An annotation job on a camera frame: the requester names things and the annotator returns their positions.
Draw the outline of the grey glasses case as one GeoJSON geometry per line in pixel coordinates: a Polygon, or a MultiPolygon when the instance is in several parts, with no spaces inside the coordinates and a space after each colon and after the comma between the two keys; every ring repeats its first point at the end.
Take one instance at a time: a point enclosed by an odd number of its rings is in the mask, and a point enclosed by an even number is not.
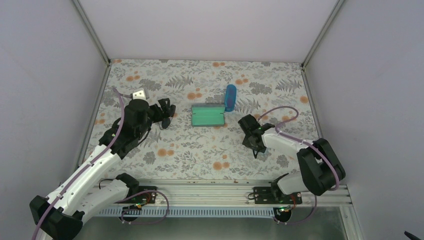
{"type": "Polygon", "coordinates": [[[193,127],[222,127],[225,124],[223,104],[202,103],[191,106],[191,125],[193,127]]]}

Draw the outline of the blue translucent glasses case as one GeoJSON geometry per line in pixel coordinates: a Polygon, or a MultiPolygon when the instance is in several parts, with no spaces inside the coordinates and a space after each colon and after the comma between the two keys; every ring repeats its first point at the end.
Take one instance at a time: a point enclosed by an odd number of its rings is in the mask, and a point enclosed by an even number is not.
{"type": "Polygon", "coordinates": [[[236,98],[237,98],[237,88],[233,84],[229,84],[226,87],[225,90],[225,96],[224,96],[224,106],[225,106],[225,112],[232,112],[235,109],[236,104],[236,98]]]}

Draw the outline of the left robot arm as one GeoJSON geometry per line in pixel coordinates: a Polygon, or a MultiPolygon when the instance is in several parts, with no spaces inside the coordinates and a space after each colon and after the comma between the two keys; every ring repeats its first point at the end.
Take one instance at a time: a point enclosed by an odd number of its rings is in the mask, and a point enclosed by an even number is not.
{"type": "Polygon", "coordinates": [[[140,183],[127,173],[116,176],[107,186],[90,193],[93,185],[148,136],[154,123],[166,129],[176,106],[168,98],[149,105],[144,99],[132,99],[124,105],[119,99],[121,116],[106,130],[91,156],[58,188],[46,197],[37,195],[30,204],[36,224],[34,240],[72,240],[84,224],[114,203],[134,202],[140,195],[140,183]]]}

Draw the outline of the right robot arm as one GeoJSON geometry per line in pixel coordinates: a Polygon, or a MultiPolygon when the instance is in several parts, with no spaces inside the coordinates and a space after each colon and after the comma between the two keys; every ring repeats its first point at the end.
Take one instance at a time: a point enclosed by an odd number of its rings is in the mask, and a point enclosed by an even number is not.
{"type": "Polygon", "coordinates": [[[315,141],[296,138],[277,131],[273,124],[260,125],[251,114],[242,117],[238,124],[245,134],[242,144],[252,150],[254,157],[276,150],[298,162],[299,172],[283,174],[270,184],[271,198],[278,204],[299,192],[321,196],[337,189],[346,177],[339,158],[324,138],[315,141]]]}

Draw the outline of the black sunglasses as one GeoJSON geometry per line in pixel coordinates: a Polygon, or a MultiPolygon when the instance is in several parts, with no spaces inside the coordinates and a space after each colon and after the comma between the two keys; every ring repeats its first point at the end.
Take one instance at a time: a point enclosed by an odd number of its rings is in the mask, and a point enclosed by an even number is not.
{"type": "Polygon", "coordinates": [[[172,121],[172,118],[171,118],[171,117],[166,117],[166,118],[164,118],[164,119],[160,122],[160,124],[159,124],[160,129],[161,129],[161,130],[165,130],[165,129],[167,129],[167,128],[170,126],[171,121],[172,121]]]}

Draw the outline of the floral table mat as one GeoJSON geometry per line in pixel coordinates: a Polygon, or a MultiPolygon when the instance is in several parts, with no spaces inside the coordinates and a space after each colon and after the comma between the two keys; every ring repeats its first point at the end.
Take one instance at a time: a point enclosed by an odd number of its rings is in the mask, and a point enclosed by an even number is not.
{"type": "Polygon", "coordinates": [[[292,62],[114,59],[88,144],[90,155],[100,137],[121,115],[113,89],[131,94],[148,90],[148,103],[169,98],[176,106],[170,126],[155,123],[146,140],[103,178],[128,173],[137,179],[272,180],[296,173],[299,165],[279,150],[254,157],[243,146],[238,121],[251,114],[262,124],[283,122],[288,135],[315,140],[315,120],[302,67],[292,62]],[[223,126],[193,127],[194,104],[223,104],[227,85],[237,89],[234,111],[223,126]]]}

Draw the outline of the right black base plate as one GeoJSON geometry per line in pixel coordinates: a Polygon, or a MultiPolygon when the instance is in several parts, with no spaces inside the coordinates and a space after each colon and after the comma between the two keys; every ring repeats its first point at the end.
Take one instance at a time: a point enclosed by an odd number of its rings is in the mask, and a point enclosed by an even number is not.
{"type": "Polygon", "coordinates": [[[253,200],[256,205],[299,205],[303,203],[300,192],[284,195],[267,186],[254,187],[247,198],[253,200]]]}

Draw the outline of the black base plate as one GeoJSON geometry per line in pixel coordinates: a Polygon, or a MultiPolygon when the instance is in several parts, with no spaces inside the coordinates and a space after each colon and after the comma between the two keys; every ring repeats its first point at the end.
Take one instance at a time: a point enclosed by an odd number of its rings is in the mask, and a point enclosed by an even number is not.
{"type": "MultiPolygon", "coordinates": [[[[136,193],[147,191],[147,190],[157,190],[156,186],[139,186],[138,190],[135,193],[132,193],[132,195],[135,195],[136,193]]],[[[132,197],[129,202],[134,204],[154,204],[156,201],[156,193],[155,192],[147,192],[143,193],[137,196],[132,197]]]]}
{"type": "Polygon", "coordinates": [[[256,205],[299,205],[303,203],[300,192],[284,195],[267,186],[254,187],[247,198],[253,200],[256,205]]]}

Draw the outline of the aluminium mounting rail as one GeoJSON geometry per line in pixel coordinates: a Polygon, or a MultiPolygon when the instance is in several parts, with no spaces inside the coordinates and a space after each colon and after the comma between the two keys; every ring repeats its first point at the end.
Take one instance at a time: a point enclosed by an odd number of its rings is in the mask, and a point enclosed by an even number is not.
{"type": "MultiPolygon", "coordinates": [[[[270,180],[187,180],[140,179],[142,186],[157,187],[169,200],[171,207],[282,207],[289,204],[255,204],[248,199],[254,187],[267,187],[270,180]]],[[[301,192],[302,203],[296,207],[313,207],[314,196],[301,192]]],[[[317,197],[317,207],[351,207],[346,185],[317,197]]]]}

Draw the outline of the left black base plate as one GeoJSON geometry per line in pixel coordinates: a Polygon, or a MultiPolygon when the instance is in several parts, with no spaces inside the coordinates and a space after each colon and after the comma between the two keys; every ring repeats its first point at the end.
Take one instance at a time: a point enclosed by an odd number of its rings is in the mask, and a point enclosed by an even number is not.
{"type": "MultiPolygon", "coordinates": [[[[147,190],[157,190],[156,186],[139,186],[138,190],[135,193],[132,193],[132,195],[135,195],[136,193],[147,191],[147,190]]],[[[143,193],[137,196],[132,197],[129,202],[134,204],[154,204],[156,201],[156,193],[155,192],[147,192],[143,193]]]]}

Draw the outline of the left aluminium frame post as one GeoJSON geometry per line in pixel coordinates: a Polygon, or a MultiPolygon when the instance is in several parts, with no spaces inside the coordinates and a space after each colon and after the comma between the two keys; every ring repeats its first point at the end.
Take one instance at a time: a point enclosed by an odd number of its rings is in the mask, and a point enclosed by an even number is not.
{"type": "Polygon", "coordinates": [[[109,67],[110,63],[111,63],[111,59],[108,56],[103,44],[101,43],[101,40],[100,40],[98,34],[96,33],[96,30],[95,30],[93,24],[91,23],[89,16],[88,16],[87,12],[85,11],[81,1],[80,0],[71,0],[71,2],[75,6],[76,11],[78,12],[86,30],[88,31],[89,36],[92,39],[92,41],[93,41],[98,53],[100,54],[103,62],[106,64],[107,67],[109,67]]]}

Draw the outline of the aluminium frame post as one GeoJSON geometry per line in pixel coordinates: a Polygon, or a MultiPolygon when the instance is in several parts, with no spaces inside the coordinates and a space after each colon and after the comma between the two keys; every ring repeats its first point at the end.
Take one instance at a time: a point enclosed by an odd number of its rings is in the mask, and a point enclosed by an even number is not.
{"type": "Polygon", "coordinates": [[[87,12],[85,11],[81,1],[80,0],[71,0],[71,2],[75,6],[76,11],[78,12],[86,30],[88,31],[89,36],[92,39],[92,41],[93,41],[98,53],[100,54],[103,62],[106,64],[107,67],[109,67],[110,63],[111,63],[111,59],[108,56],[103,44],[101,43],[101,40],[100,40],[98,34],[96,33],[96,30],[95,30],[93,24],[91,23],[89,16],[88,16],[87,12]]]}
{"type": "Polygon", "coordinates": [[[310,63],[311,59],[313,58],[316,50],[318,49],[321,41],[323,40],[323,38],[325,37],[327,31],[329,30],[329,28],[331,27],[331,25],[333,24],[333,21],[335,20],[335,18],[337,17],[337,15],[339,14],[339,11],[341,10],[341,8],[343,7],[345,3],[345,0],[337,0],[335,2],[334,7],[332,8],[330,14],[328,15],[325,23],[323,24],[321,30],[319,31],[316,39],[314,40],[311,48],[309,49],[306,57],[304,58],[301,67],[302,70],[305,72],[306,68],[308,66],[308,64],[310,63]]]}

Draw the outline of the right aluminium frame post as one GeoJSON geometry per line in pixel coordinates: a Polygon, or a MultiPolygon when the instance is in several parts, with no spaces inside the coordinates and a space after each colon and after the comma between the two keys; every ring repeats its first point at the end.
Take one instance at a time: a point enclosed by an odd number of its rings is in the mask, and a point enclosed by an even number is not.
{"type": "Polygon", "coordinates": [[[313,58],[316,50],[318,49],[321,41],[323,40],[323,38],[325,37],[327,31],[329,30],[329,28],[331,27],[331,25],[333,24],[333,21],[335,20],[335,18],[337,17],[337,15],[339,14],[339,11],[341,10],[341,8],[343,7],[345,3],[345,0],[337,0],[335,2],[334,7],[332,8],[330,14],[328,15],[325,23],[323,24],[321,30],[319,31],[316,39],[314,40],[311,48],[309,49],[306,57],[304,58],[301,67],[302,70],[305,72],[306,68],[308,66],[308,64],[310,63],[311,59],[313,58]]]}

